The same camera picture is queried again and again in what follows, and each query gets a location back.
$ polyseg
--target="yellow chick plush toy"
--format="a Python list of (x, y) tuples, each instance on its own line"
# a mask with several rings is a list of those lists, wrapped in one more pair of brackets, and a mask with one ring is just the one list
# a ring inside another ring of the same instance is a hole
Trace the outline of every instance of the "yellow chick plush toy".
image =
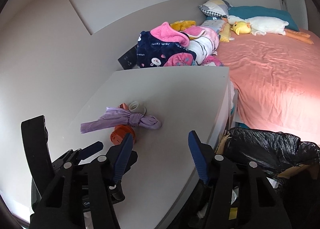
[(235, 22), (235, 24), (231, 28), (237, 35), (242, 33), (250, 33), (251, 26), (250, 23), (246, 22)]

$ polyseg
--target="black plastic bag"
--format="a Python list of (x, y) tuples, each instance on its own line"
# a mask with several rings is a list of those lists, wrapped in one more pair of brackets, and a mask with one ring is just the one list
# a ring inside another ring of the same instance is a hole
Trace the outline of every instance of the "black plastic bag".
[(255, 161), (272, 178), (292, 166), (320, 160), (319, 146), (289, 133), (246, 128), (231, 128), (229, 133), (223, 155), (243, 165)]

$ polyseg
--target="pink bedspread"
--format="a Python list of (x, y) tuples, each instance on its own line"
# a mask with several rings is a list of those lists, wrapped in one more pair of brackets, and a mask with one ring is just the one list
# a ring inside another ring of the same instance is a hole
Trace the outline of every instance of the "pink bedspread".
[(239, 90), (238, 113), (254, 129), (286, 132), (320, 145), (320, 38), (232, 34), (218, 58)]

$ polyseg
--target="mattress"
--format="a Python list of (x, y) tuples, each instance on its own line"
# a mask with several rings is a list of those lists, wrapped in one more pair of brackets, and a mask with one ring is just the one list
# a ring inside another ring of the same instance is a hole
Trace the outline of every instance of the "mattress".
[(253, 129), (291, 133), (320, 145), (320, 38), (232, 33), (218, 58), (239, 90), (238, 113)]

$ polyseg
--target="pink fleece blanket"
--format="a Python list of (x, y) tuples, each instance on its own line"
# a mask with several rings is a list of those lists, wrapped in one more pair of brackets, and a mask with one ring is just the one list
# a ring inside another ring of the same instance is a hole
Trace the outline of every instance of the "pink fleece blanket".
[(286, 132), (320, 145), (320, 38), (236, 35), (219, 59), (239, 90), (238, 113), (250, 128)]

